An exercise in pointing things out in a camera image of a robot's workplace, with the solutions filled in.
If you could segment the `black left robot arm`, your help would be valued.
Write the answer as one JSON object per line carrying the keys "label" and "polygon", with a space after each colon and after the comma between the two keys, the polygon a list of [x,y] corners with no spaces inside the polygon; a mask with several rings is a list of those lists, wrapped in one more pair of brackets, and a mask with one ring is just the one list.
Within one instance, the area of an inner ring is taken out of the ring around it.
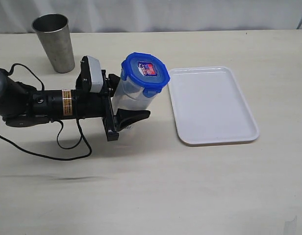
{"label": "black left robot arm", "polygon": [[106,76],[98,59],[83,56],[74,90],[36,89],[10,78],[13,70],[0,68],[0,116],[7,126],[31,127],[66,119],[101,118],[108,141],[116,141],[126,127],[149,118],[148,110],[113,111],[120,78]]}

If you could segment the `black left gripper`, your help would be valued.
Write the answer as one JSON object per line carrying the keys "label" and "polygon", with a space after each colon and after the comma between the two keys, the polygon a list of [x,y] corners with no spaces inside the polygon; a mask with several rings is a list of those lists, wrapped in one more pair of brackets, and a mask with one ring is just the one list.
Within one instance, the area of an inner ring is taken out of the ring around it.
{"label": "black left gripper", "polygon": [[118,131],[150,117],[149,110],[124,110],[118,109],[115,115],[111,104],[120,77],[101,69],[103,87],[100,93],[91,93],[91,77],[87,56],[80,61],[80,74],[75,83],[75,116],[77,118],[102,118],[106,138],[108,141],[116,141],[119,138]]}

